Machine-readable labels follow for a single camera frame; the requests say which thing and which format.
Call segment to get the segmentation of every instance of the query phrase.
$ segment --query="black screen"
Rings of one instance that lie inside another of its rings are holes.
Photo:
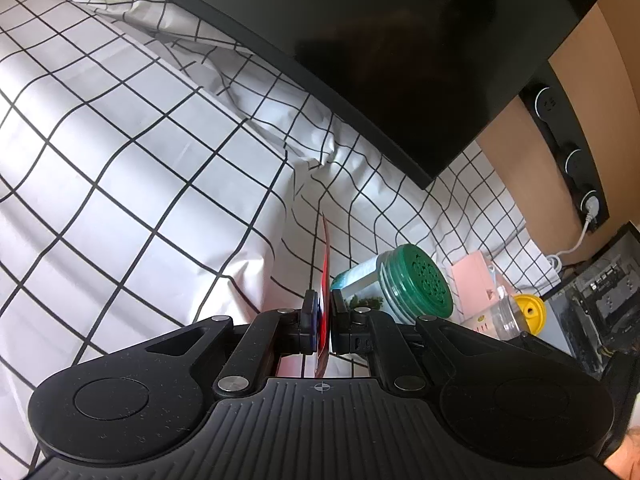
[[[223,13],[207,21],[315,94],[425,185],[518,94],[596,0],[203,1]],[[188,1],[178,3],[198,14]]]

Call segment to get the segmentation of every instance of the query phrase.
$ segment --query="green jar lid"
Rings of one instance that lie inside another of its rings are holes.
[[[407,314],[415,318],[425,314],[449,317],[453,313],[449,285],[420,247],[405,244],[393,250],[385,271],[396,303]]]

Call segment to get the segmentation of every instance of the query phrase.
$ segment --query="plastic jar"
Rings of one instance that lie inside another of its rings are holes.
[[[513,339],[521,332],[530,332],[524,314],[511,296],[505,296],[461,325],[500,341]]]
[[[342,291],[349,308],[378,308],[400,323],[415,324],[415,318],[424,314],[449,317],[453,312],[451,292],[440,269],[412,244],[345,270],[331,288]]]

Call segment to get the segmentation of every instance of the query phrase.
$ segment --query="power cord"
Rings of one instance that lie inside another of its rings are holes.
[[[578,243],[575,244],[571,249],[560,251],[557,254],[552,254],[551,256],[546,257],[549,264],[551,264],[555,272],[557,272],[558,274],[560,274],[560,271],[562,270],[562,261],[560,260],[560,256],[562,256],[563,254],[573,253],[578,247],[580,247],[582,241],[584,240],[584,235],[587,234],[589,224],[593,221],[594,218],[596,218],[596,216],[598,216],[598,213],[600,212],[600,201],[598,200],[598,197],[590,196],[587,199],[585,207],[587,209],[587,219],[584,222],[584,227],[582,228],[582,233],[580,234]]]

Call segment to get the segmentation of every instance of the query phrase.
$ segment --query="grid pattern fabric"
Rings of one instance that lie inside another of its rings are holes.
[[[0,478],[38,461],[26,406],[48,375],[213,314],[299,307],[320,212],[332,276],[411,242],[447,275],[482,250],[521,290],[557,279],[476,143],[420,190],[165,0],[0,0]],[[328,376],[364,374],[331,356]]]

